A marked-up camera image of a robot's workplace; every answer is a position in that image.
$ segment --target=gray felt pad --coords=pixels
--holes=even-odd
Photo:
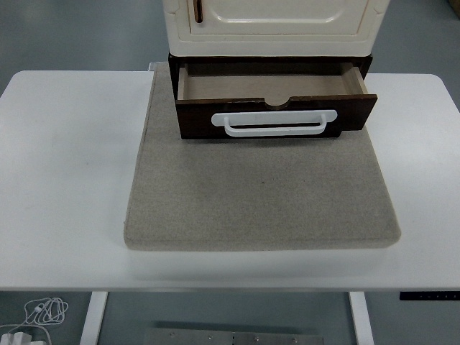
[[[400,229],[364,129],[336,139],[182,140],[155,73],[124,228],[131,249],[387,247]]]

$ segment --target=table top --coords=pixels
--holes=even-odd
[[[123,240],[152,72],[25,71],[0,98],[0,290],[458,290],[460,114],[433,75],[369,74],[402,236],[386,249],[136,252]]]

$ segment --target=cable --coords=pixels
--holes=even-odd
[[[51,336],[50,336],[50,333],[48,332],[48,330],[43,327],[43,326],[40,326],[40,325],[24,325],[23,323],[21,323],[20,325],[19,324],[12,324],[12,325],[2,325],[0,326],[0,328],[3,328],[3,327],[13,327],[12,329],[10,329],[8,331],[8,334],[10,334],[12,331],[14,331],[15,329],[18,329],[18,328],[22,328],[22,327],[35,327],[35,328],[39,328],[41,329],[42,331],[44,331],[46,333],[46,337],[48,338],[48,345],[52,345],[52,342],[51,342]]]
[[[3,325],[0,328],[13,327],[8,331],[12,331],[22,327],[35,327],[43,330],[48,338],[48,345],[52,345],[51,336],[44,326],[60,325],[65,320],[65,312],[69,308],[68,303],[64,302],[58,297],[54,298],[40,298],[39,300],[30,300],[24,305],[26,318],[21,324]]]
[[[39,302],[31,313],[27,310],[33,302]],[[25,324],[35,324],[41,326],[60,325],[65,320],[65,312],[69,305],[58,297],[41,298],[39,300],[30,300],[24,305],[26,313]]]

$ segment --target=open drawer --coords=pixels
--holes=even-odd
[[[360,130],[375,102],[371,57],[173,57],[183,139],[338,137]]]

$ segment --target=white drawer handle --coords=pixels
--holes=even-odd
[[[328,122],[337,119],[335,110],[259,111],[242,113],[216,113],[211,122],[225,127],[231,137],[284,137],[287,135],[314,135],[324,132]],[[265,124],[314,124],[318,126],[233,128]]]

